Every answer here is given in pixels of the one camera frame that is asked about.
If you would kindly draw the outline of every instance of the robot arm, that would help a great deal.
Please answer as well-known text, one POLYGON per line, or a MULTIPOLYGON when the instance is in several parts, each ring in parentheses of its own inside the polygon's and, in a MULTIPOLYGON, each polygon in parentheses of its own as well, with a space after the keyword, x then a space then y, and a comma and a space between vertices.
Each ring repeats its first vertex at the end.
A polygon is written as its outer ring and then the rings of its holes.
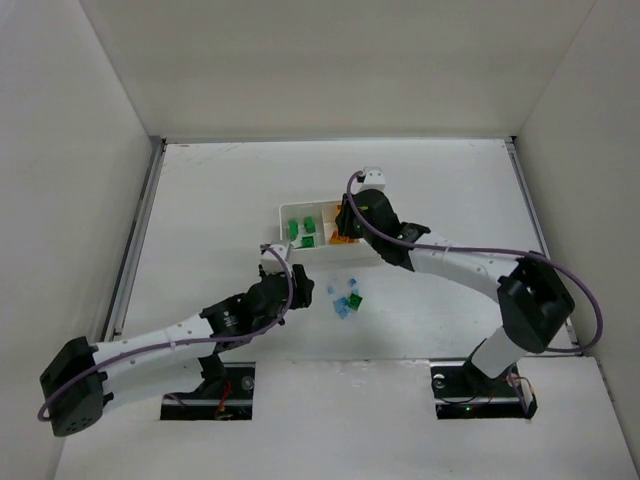
POLYGON ((353 200, 371 226, 394 239, 441 250, 410 248, 381 238, 357 218, 346 194, 336 218, 340 235, 364 238, 391 265, 447 278, 500 305, 503 325, 465 362, 463 375, 468 383, 486 385, 527 353, 544 352, 574 308, 571 295, 551 267, 529 257, 449 251, 460 245, 428 227, 399 221, 382 192, 384 176, 379 169, 364 169, 358 180, 362 187, 353 200))
POLYGON ((54 435, 82 431, 131 401, 167 392, 206 396, 215 391, 225 379, 219 353, 246 345, 275 321, 284 324, 282 309, 289 298, 289 309, 311 304, 314 283, 302 265, 286 263, 288 253, 288 245, 265 248, 259 283, 168 328, 116 342, 69 341, 40 377, 54 435))

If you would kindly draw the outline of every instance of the white wall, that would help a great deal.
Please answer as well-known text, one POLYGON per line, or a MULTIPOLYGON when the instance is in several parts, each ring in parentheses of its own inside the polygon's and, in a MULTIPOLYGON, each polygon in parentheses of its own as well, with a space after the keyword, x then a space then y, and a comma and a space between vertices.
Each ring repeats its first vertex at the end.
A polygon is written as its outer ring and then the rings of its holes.
MULTIPOLYGON (((640 2, 599 0, 518 137, 553 256, 602 303, 597 356, 640 459, 640 2)), ((574 323, 593 332, 586 302, 574 323)))
POLYGON ((151 134, 517 133, 594 0, 83 0, 151 134))
POLYGON ((77 0, 0 0, 0 476, 52 474, 39 374, 105 306, 150 146, 77 0))

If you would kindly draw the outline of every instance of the cable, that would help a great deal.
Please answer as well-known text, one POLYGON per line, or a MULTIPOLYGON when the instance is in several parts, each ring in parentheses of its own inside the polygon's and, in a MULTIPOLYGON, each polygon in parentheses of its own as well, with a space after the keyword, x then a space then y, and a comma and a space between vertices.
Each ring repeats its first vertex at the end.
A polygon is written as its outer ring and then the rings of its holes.
POLYGON ((486 407, 493 401, 494 397, 495 397, 495 393, 492 392, 489 398, 487 398, 486 402, 481 403, 479 405, 478 404, 470 405, 469 407, 467 407, 467 411, 475 410, 476 408, 486 407))
POLYGON ((165 393, 164 396, 176 402, 180 407, 187 408, 187 405, 175 393, 165 393))
POLYGON ((469 400, 462 400, 461 402, 452 402, 451 400, 445 400, 442 397, 435 397, 436 400, 440 400, 441 402, 444 402, 447 405, 468 405, 469 403, 473 402, 476 398, 478 398, 478 395, 476 395, 475 397, 471 397, 469 400))
POLYGON ((518 400, 520 401, 520 405, 522 406, 522 411, 524 412, 524 414, 527 414, 528 408, 527 408, 527 402, 524 399, 524 395, 522 394, 522 392, 520 392, 520 389, 518 388, 518 385, 516 384, 516 382, 512 382, 512 378, 513 378, 513 369, 515 368, 516 364, 514 363, 513 365, 511 365, 509 367, 509 371, 507 372, 507 376, 505 378, 507 384, 513 388, 513 391, 516 393, 516 396, 518 397, 518 400))
POLYGON ((522 381, 524 380, 525 382, 527 382, 527 385, 528 385, 528 387, 529 387, 529 390, 531 390, 531 393, 532 393, 532 394, 535 394, 535 393, 536 393, 535 389, 533 388, 533 385, 531 385, 531 380, 529 380, 527 377, 520 377, 520 376, 518 376, 518 375, 515 375, 515 376, 513 376, 512 378, 513 378, 514 380, 518 380, 518 381, 520 381, 520 382, 522 382, 522 381))
POLYGON ((213 414, 213 418, 217 419, 218 414, 224 411, 224 401, 231 395, 231 382, 227 380, 227 383, 224 384, 224 388, 222 390, 222 398, 220 398, 220 403, 218 403, 218 409, 216 413, 213 414))
POLYGON ((116 355, 115 357, 108 358, 107 360, 104 360, 98 363, 97 365, 94 365, 93 367, 83 372, 80 372, 75 377, 71 378, 66 383, 64 383, 55 392, 53 392, 44 401, 44 403, 40 407, 40 410, 38 410, 38 420, 40 420, 41 422, 51 421, 51 417, 45 416, 45 412, 49 409, 49 407, 51 406, 51 404, 53 404, 53 402, 55 402, 58 398, 60 398, 64 393, 67 392, 67 390, 69 390, 73 385, 75 385, 80 380, 88 377, 92 373, 95 373, 110 365, 113 365, 114 363, 121 362, 127 358, 137 357, 138 355, 143 355, 145 353, 154 352, 156 350, 163 350, 165 348, 174 348, 177 345, 193 345, 193 344, 200 344, 200 343, 221 343, 221 342, 226 343, 226 342, 240 342, 244 340, 251 340, 252 338, 257 337, 258 335, 262 335, 267 331, 269 331, 274 326, 276 326, 278 322, 280 322, 284 318, 284 315, 287 313, 287 311, 291 307, 291 303, 293 302, 293 279, 291 278, 291 272, 289 272, 289 268, 287 267, 287 264, 284 261, 284 259, 280 255, 278 255, 278 253, 276 253, 276 251, 271 247, 265 246, 264 248, 266 251, 270 252, 276 258, 276 260, 282 267, 282 270, 284 271, 284 276, 287 279, 287 287, 289 290, 287 295, 287 301, 273 322, 271 322, 269 325, 265 327, 262 327, 259 330, 256 330, 255 332, 247 333, 244 335, 237 335, 234 337, 215 337, 214 336, 214 337, 205 337, 205 338, 189 338, 184 340, 177 340, 175 342, 156 343, 153 345, 146 345, 144 347, 136 348, 129 352, 124 352, 119 355, 116 355))
POLYGON ((501 255, 514 255, 516 257, 526 257, 531 258, 533 260, 537 260, 541 263, 545 263, 552 267, 553 269, 561 272, 566 277, 568 277, 573 283, 575 283, 580 290, 582 290, 589 299, 591 306, 593 307, 593 311, 596 316, 596 331, 593 335, 593 338, 589 343, 587 343, 584 347, 576 347, 576 348, 547 348, 547 352, 553 353, 584 353, 589 350, 591 347, 596 345, 600 338, 602 337, 602 331, 604 329, 604 320, 602 318, 602 310, 600 309, 600 305, 598 304, 598 300, 596 300, 595 295, 589 290, 589 287, 585 285, 585 283, 580 280, 571 270, 569 270, 564 265, 560 265, 559 263, 554 262, 553 260, 548 259, 544 255, 539 253, 531 253, 526 252, 524 250, 513 250, 510 248, 486 248, 486 247, 451 247, 451 246, 441 246, 441 245, 428 245, 428 244, 418 244, 418 243, 410 243, 402 240, 398 240, 397 238, 390 237, 389 235, 382 233, 380 230, 371 225, 364 215, 358 209, 356 202, 353 198, 353 194, 351 193, 351 186, 353 182, 360 176, 362 176, 364 172, 357 171, 351 177, 349 177, 349 181, 347 182, 347 200, 351 205, 351 209, 353 210, 356 218, 364 225, 367 230, 369 230, 374 235, 386 240, 388 242, 394 243, 396 245, 400 245, 401 247, 407 248, 418 248, 424 250, 437 250, 437 251, 449 251, 449 252, 458 252, 458 253, 495 253, 501 255))

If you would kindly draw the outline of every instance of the green cube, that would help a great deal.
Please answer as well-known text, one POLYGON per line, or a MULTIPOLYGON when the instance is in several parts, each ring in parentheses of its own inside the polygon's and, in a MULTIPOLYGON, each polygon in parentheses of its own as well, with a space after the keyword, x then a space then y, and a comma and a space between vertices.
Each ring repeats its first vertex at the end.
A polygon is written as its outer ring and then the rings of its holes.
POLYGON ((300 246, 302 248, 313 248, 315 245, 315 242, 313 241, 313 237, 302 237, 302 240, 300 241, 300 246))
POLYGON ((307 233, 316 233, 316 224, 311 217, 305 217, 303 220, 304 229, 307 233))
POLYGON ((352 293, 351 296, 349 297, 347 305, 349 305, 349 308, 351 310, 354 310, 357 312, 358 308, 360 308, 361 303, 362 303, 362 297, 356 295, 355 293, 352 293))
POLYGON ((296 238, 298 238, 298 222, 289 220, 289 240, 293 242, 296 238))

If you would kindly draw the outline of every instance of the white table surface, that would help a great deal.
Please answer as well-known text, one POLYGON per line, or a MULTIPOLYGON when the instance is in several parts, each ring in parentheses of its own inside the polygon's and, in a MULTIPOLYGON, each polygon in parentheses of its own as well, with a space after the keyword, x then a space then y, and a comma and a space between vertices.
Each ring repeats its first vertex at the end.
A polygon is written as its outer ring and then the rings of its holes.
MULTIPOLYGON (((258 245, 279 238, 278 207, 340 199, 363 166, 380 166, 401 220, 473 246, 538 249, 502 140, 353 140, 170 145, 124 337, 168 326, 258 281, 258 245)), ((313 305, 223 360, 466 356, 500 323, 483 295, 380 266, 308 267, 313 305), (355 277, 364 297, 341 320, 326 285, 355 277)), ((569 347, 563 329, 556 347, 569 347)))
POLYGON ((258 362, 254 416, 130 404, 66 441, 56 480, 632 480, 596 362, 526 358, 532 421, 438 420, 425 361, 258 362))

